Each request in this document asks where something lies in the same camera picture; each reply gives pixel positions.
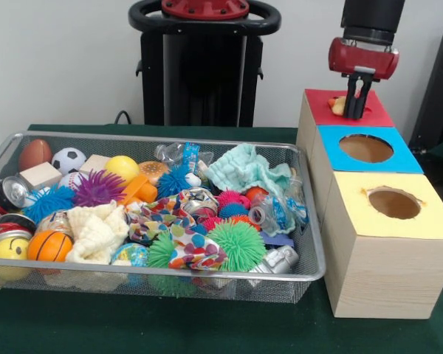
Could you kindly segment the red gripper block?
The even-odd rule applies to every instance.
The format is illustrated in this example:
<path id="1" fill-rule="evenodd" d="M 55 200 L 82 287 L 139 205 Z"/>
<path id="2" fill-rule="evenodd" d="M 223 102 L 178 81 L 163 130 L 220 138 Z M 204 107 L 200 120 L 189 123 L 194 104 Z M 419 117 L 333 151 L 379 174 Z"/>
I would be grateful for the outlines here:
<path id="1" fill-rule="evenodd" d="M 361 119 L 373 78 L 388 80 L 398 65 L 399 52 L 386 46 L 334 38 L 329 48 L 328 61 L 331 71 L 349 74 L 343 116 Z M 361 76 L 358 73 L 373 76 Z M 361 80 L 362 87 L 356 97 L 358 80 Z"/>

